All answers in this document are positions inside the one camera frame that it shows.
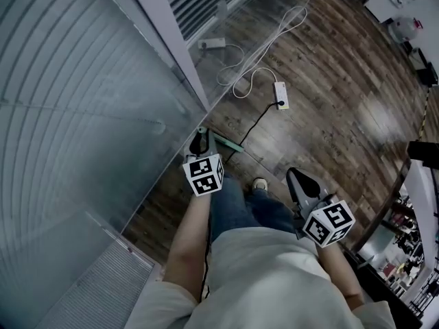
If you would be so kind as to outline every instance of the power plug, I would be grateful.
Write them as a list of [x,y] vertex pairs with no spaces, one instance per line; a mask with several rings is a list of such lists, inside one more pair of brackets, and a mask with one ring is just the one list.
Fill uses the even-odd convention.
[[200,39],[198,41],[198,49],[200,50],[219,49],[222,47],[226,47],[225,38]]
[[276,102],[283,102],[283,104],[278,103],[278,110],[286,110],[289,108],[288,104],[288,95],[287,88],[284,82],[275,82],[274,83],[274,93],[276,94]]

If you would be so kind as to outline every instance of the glass wall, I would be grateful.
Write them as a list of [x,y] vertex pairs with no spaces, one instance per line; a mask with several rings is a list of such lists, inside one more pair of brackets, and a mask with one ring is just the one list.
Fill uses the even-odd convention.
[[0,324],[26,329],[205,112],[115,0],[0,0],[0,30]]

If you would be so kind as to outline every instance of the white cable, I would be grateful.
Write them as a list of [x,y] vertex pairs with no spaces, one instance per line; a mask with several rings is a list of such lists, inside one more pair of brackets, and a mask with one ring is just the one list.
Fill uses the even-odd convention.
[[[297,12],[297,13],[294,15],[294,17],[291,19],[291,22],[292,22],[292,21],[293,21],[293,20],[294,20],[294,19],[295,19],[295,18],[296,18],[296,17],[297,17],[297,16],[298,16],[303,10],[304,10],[304,11],[305,11],[305,15],[303,16],[303,19],[302,19],[298,24],[294,25],[293,27],[291,27],[291,28],[289,28],[289,29],[286,29],[285,31],[281,32],[281,30],[284,29],[284,28],[286,27],[286,25],[285,25],[285,26],[282,26],[282,23],[283,23],[283,21],[285,20],[285,17],[287,16],[287,14],[289,14],[291,11],[294,11],[295,9],[300,9],[300,11]],[[219,72],[217,73],[217,83],[218,83],[219,85],[221,85],[221,86],[229,86],[229,85],[232,85],[232,84],[233,84],[233,86],[232,86],[232,92],[233,92],[234,96],[237,97],[238,99],[243,99],[244,97],[247,97],[247,96],[251,93],[252,88],[253,88],[253,76],[254,76],[254,74],[255,74],[257,71],[259,71],[259,70],[261,70],[261,69],[265,69],[266,71],[269,71],[271,74],[273,74],[273,76],[274,76],[274,81],[277,82],[276,75],[274,74],[274,72],[273,72],[271,69],[268,69],[268,68],[266,68],[266,67],[259,67],[259,68],[255,69],[255,70],[253,71],[253,73],[252,73],[252,75],[251,75],[251,77],[250,77],[250,89],[248,90],[248,92],[247,92],[244,96],[238,96],[238,95],[236,95],[236,93],[235,93],[235,87],[236,87],[236,84],[240,81],[240,79],[241,79],[244,75],[246,75],[248,72],[250,72],[251,70],[253,70],[253,68],[255,68],[255,67],[258,65],[258,63],[260,63],[260,61],[262,60],[262,58],[263,58],[263,57],[266,55],[266,53],[268,52],[268,49],[272,46],[273,42],[275,42],[276,39],[277,39],[279,36],[281,36],[282,34],[285,34],[285,33],[287,33],[287,32],[290,32],[290,31],[292,31],[293,29],[297,28],[299,25],[301,25],[301,24],[305,21],[305,19],[307,18],[307,16],[308,16],[308,10],[307,10],[306,7],[304,7],[304,6],[294,6],[293,8],[289,9],[288,11],[286,11],[286,13],[284,13],[284,15],[283,15],[283,17],[282,17],[281,22],[279,23],[278,29],[277,29],[276,34],[274,35],[274,37],[273,37],[271,40],[269,40],[268,42],[266,42],[264,45],[262,45],[261,47],[259,47],[259,49],[257,49],[257,50],[253,53],[253,55],[254,55],[254,54],[259,53],[260,51],[262,51],[262,50],[265,49],[265,51],[262,53],[262,55],[259,57],[259,59],[256,61],[256,63],[255,63],[251,68],[249,68],[247,71],[244,71],[244,72],[243,72],[243,70],[245,70],[246,67],[249,66],[249,64],[247,64],[247,63],[249,63],[249,60],[251,60],[252,57],[253,57],[253,55],[250,56],[250,57],[247,59],[247,62],[242,66],[242,68],[241,68],[241,73],[239,74],[238,78],[237,78],[234,82],[231,82],[231,83],[221,83],[221,82],[218,80],[218,75],[219,75],[222,71],[224,71],[224,70],[226,70],[226,69],[230,69],[230,68],[233,68],[233,67],[239,66],[239,65],[244,61],[244,57],[245,57],[244,55],[245,55],[245,53],[244,53],[243,49],[242,49],[241,47],[239,47],[238,45],[235,45],[235,44],[226,44],[226,46],[233,46],[233,47],[237,47],[238,49],[240,49],[241,52],[242,52],[243,57],[242,57],[242,59],[241,59],[237,64],[233,64],[233,65],[231,65],[231,66],[227,66],[227,67],[224,67],[223,69],[220,69]]]
[[222,71],[225,71],[226,69],[231,69],[231,68],[233,68],[233,67],[239,66],[239,65],[244,61],[244,58],[246,57],[246,53],[244,53],[244,50],[243,50],[241,47],[239,47],[238,45],[235,45],[235,44],[226,44],[226,47],[236,47],[236,48],[238,48],[238,49],[241,51],[241,53],[242,53],[242,58],[241,58],[241,60],[240,60],[238,63],[232,64],[232,65],[230,65],[230,66],[224,67],[223,69],[220,69],[220,70],[219,70],[219,72],[217,73],[217,83],[218,83],[219,85],[221,85],[221,86],[229,86],[229,85],[232,85],[233,82],[230,82],[230,83],[221,83],[221,82],[219,81],[219,79],[218,79],[218,76],[220,75],[220,73],[221,73]]

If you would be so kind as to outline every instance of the extension cord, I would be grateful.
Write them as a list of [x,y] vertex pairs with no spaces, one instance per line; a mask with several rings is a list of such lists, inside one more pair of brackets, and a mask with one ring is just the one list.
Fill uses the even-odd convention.
[[198,49],[200,50],[221,49],[223,47],[226,47],[225,38],[201,39],[198,41]]
[[[294,20],[294,19],[295,19],[295,18],[296,18],[296,17],[297,17],[302,11],[305,11],[305,15],[303,16],[303,19],[302,19],[297,25],[294,25],[293,27],[291,27],[291,28],[289,28],[289,29],[286,29],[285,31],[281,32],[281,31],[282,31],[283,29],[285,29],[285,27],[286,27],[286,26],[282,27],[282,23],[283,23],[283,21],[285,20],[285,17],[287,16],[287,14],[290,13],[291,11],[295,10],[295,9],[298,9],[298,8],[300,9],[300,11],[297,12],[296,15],[294,15],[294,17],[292,18],[292,21],[293,21],[293,20]],[[276,91],[276,84],[277,84],[277,83],[283,83],[283,88],[284,88],[284,90],[282,90],[281,88],[279,88],[279,90],[278,90],[278,91],[280,92],[280,93],[279,93],[279,97],[281,97],[281,100],[278,99],[278,93],[277,93],[277,92],[276,92],[276,99],[277,99],[277,101],[284,101],[285,104],[284,104],[283,106],[279,106],[279,105],[278,105],[278,109],[279,109],[279,110],[285,110],[285,109],[289,108],[289,105],[288,105],[288,97],[287,97],[287,89],[286,89],[286,87],[285,87],[285,83],[284,83],[284,82],[278,82],[277,77],[276,77],[276,75],[274,74],[274,72],[273,72],[271,69],[267,68],[267,67],[259,67],[259,68],[255,69],[255,70],[252,72],[252,75],[251,75],[251,77],[250,77],[250,89],[248,90],[248,92],[247,92],[244,96],[238,96],[238,95],[236,94],[236,92],[235,92],[235,87],[236,87],[237,83],[240,81],[240,79],[241,79],[245,74],[247,74],[248,72],[250,72],[251,70],[253,70],[253,68],[255,68],[255,67],[258,65],[258,63],[260,63],[260,61],[262,60],[262,58],[263,58],[263,57],[266,55],[266,53],[268,52],[268,49],[272,46],[272,44],[276,41],[276,39],[277,39],[279,36],[281,36],[282,34],[285,34],[285,33],[287,33],[287,32],[290,32],[290,31],[292,31],[293,29],[295,29],[295,28],[297,28],[298,26],[300,26],[300,25],[305,21],[305,19],[307,18],[307,16],[308,16],[308,10],[307,10],[306,7],[304,7],[304,6],[294,6],[293,8],[289,9],[288,11],[286,11],[286,13],[284,13],[284,15],[283,15],[283,17],[282,17],[281,23],[279,23],[278,29],[277,29],[276,34],[274,35],[274,37],[273,37],[271,40],[269,40],[267,43],[265,43],[264,45],[262,45],[258,50],[256,50],[256,51],[255,51],[255,52],[254,52],[254,53],[248,58],[247,62],[245,62],[244,65],[241,67],[241,71],[240,71],[240,73],[239,73],[238,78],[237,78],[235,81],[230,82],[230,83],[221,83],[221,82],[219,81],[219,79],[218,79],[218,76],[220,75],[220,73],[223,72],[223,71],[225,71],[226,69],[231,69],[231,68],[233,68],[233,67],[239,66],[239,65],[244,61],[244,58],[245,58],[244,50],[243,50],[241,47],[239,47],[238,45],[235,45],[235,44],[226,44],[226,47],[227,47],[227,46],[230,46],[230,47],[236,47],[236,48],[238,48],[238,49],[241,51],[241,53],[242,53],[242,59],[241,59],[238,63],[236,63],[236,64],[232,64],[232,65],[230,65],[230,66],[224,67],[223,69],[220,69],[219,72],[217,73],[217,77],[216,77],[217,83],[218,83],[220,86],[230,86],[230,85],[232,85],[232,92],[233,92],[233,95],[234,95],[236,98],[238,98],[238,99],[244,99],[244,98],[246,98],[246,97],[252,92],[252,88],[253,88],[253,77],[254,77],[254,74],[255,74],[257,71],[260,71],[260,70],[266,70],[266,71],[269,71],[271,74],[273,74],[273,78],[274,78],[274,89],[275,89],[275,91]],[[246,68],[249,67],[249,66],[250,66],[250,63],[251,63],[251,61],[249,62],[249,60],[253,59],[253,56],[256,55],[256,54],[258,54],[258,53],[261,52],[262,50],[265,50],[265,51],[262,53],[262,55],[259,57],[259,59],[256,61],[256,63],[255,63],[251,68],[249,68],[248,70],[246,70]]]

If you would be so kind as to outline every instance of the black cable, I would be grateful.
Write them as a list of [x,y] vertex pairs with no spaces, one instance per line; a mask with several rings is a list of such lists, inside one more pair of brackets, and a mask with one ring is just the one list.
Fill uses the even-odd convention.
[[[203,281],[201,282],[201,294],[200,294],[200,303],[201,300],[203,299],[203,290],[204,290],[204,285],[206,284],[206,278],[207,278],[207,272],[209,271],[209,264],[207,263],[207,255],[209,255],[209,249],[211,248],[211,220],[209,218],[209,222],[207,223],[207,242],[206,242],[206,251],[204,252],[204,266],[205,266],[205,270],[204,270],[204,275],[203,275]],[[209,294],[210,289],[209,286],[207,286],[207,295]]]
[[201,63],[201,61],[203,61],[203,59],[206,57],[206,48],[204,47],[202,50],[202,54],[200,56],[200,58],[198,59],[198,61],[194,64],[195,68],[198,67],[198,65]]
[[[265,113],[267,113],[267,111],[270,109],[270,107],[274,106],[274,105],[280,105],[282,106],[285,102],[283,101],[277,101],[277,102],[273,102],[270,105],[267,106],[267,108],[264,110],[264,112],[262,112],[261,116],[259,116],[259,118],[256,120],[256,122],[254,122],[254,125],[252,125],[252,127],[247,131],[246,135],[244,136],[244,138],[241,140],[241,142],[239,143],[239,145],[242,145],[242,143],[247,139],[247,136],[249,135],[249,133],[252,131],[252,129],[254,127],[257,126],[258,122],[261,120],[261,118],[263,117],[263,115]],[[236,153],[236,151],[234,151],[226,160],[225,163],[227,163],[232,156]],[[204,270],[204,275],[203,275],[203,281],[201,283],[201,294],[200,294],[200,302],[202,301],[203,298],[203,290],[204,290],[204,285],[206,284],[206,278],[207,278],[207,272],[209,271],[209,264],[207,263],[207,255],[209,255],[209,250],[210,250],[210,246],[211,246],[211,221],[209,220],[208,224],[207,224],[207,244],[206,244],[206,251],[204,253],[204,266],[205,266],[205,270]],[[206,297],[209,295],[209,293],[211,292],[209,286],[207,286],[207,294]]]
[[[252,127],[247,131],[246,135],[244,136],[244,139],[242,139],[241,142],[239,143],[239,146],[241,146],[242,143],[247,139],[247,136],[249,135],[249,133],[252,131],[252,129],[253,129],[254,127],[257,126],[258,122],[261,120],[261,118],[263,117],[263,115],[264,115],[265,113],[267,113],[267,111],[270,109],[270,107],[272,107],[272,106],[274,106],[274,105],[281,105],[281,106],[282,106],[284,103],[285,103],[285,102],[283,102],[283,101],[278,101],[278,102],[273,102],[273,103],[271,103],[270,105],[268,105],[267,108],[265,109],[265,111],[262,112],[261,116],[259,116],[259,118],[256,120],[256,122],[254,122],[254,125],[252,125]],[[230,154],[230,156],[227,158],[227,160],[226,160],[225,163],[227,163],[227,162],[232,158],[232,156],[235,155],[235,154],[236,154],[236,151],[232,152],[232,153]]]

